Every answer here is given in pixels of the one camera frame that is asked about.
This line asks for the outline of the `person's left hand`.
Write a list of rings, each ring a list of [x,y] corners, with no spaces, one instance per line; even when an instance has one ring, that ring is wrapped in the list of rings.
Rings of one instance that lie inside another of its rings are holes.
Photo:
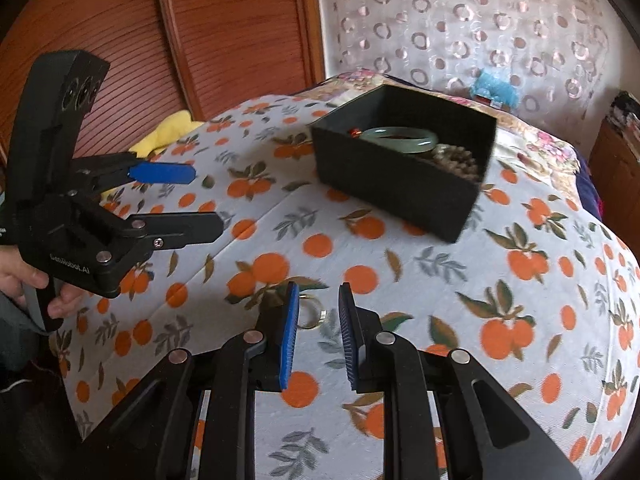
[[[47,274],[26,263],[15,246],[1,247],[1,291],[20,307],[26,307],[25,286],[44,289],[49,284]],[[67,318],[79,307],[85,292],[63,284],[60,293],[48,304],[50,318]]]

